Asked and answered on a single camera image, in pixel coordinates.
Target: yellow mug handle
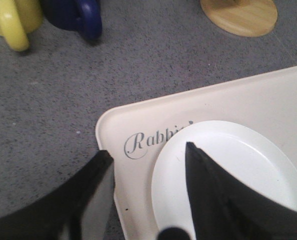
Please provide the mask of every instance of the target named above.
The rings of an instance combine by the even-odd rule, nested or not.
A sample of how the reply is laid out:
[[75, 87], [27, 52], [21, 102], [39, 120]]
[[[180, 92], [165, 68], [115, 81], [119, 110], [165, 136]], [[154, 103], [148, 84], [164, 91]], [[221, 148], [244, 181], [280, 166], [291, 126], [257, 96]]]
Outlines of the yellow mug handle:
[[11, 49], [24, 51], [29, 48], [29, 39], [14, 0], [0, 0], [0, 29]]

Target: yellow mug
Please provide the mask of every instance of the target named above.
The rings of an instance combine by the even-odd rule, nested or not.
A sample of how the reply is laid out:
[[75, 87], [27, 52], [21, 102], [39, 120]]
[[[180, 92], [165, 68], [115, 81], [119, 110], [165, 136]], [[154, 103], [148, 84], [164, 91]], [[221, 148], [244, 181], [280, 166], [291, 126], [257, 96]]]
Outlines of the yellow mug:
[[36, 30], [42, 21], [39, 0], [0, 0], [0, 36], [4, 36], [11, 49], [28, 49], [26, 33]]

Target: mug handle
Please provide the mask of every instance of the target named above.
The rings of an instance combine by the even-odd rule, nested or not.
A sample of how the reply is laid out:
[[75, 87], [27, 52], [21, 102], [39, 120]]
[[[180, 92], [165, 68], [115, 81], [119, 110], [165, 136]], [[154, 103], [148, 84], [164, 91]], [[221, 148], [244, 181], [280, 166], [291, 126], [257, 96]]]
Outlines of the mug handle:
[[80, 34], [89, 41], [94, 41], [102, 34], [102, 19], [96, 0], [75, 0], [81, 18], [77, 26]]
[[0, 0], [0, 29], [11, 49], [19, 52], [29, 48], [14, 0]]

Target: blue mug handle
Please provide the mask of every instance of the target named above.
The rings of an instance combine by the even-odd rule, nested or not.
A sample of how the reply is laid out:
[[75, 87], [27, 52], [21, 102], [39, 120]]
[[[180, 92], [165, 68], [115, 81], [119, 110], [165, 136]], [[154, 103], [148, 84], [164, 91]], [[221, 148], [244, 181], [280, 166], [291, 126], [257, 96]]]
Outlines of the blue mug handle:
[[96, 0], [75, 0], [81, 17], [77, 19], [77, 30], [86, 40], [94, 41], [102, 34], [102, 19]]

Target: dark blue mug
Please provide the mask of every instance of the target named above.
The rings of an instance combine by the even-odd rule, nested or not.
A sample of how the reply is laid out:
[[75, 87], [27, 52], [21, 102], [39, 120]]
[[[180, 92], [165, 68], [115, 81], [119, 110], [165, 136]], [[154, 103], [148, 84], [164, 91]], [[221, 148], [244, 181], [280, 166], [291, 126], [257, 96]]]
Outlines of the dark blue mug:
[[102, 34], [100, 7], [96, 0], [40, 0], [46, 19], [54, 26], [77, 31], [94, 41]]

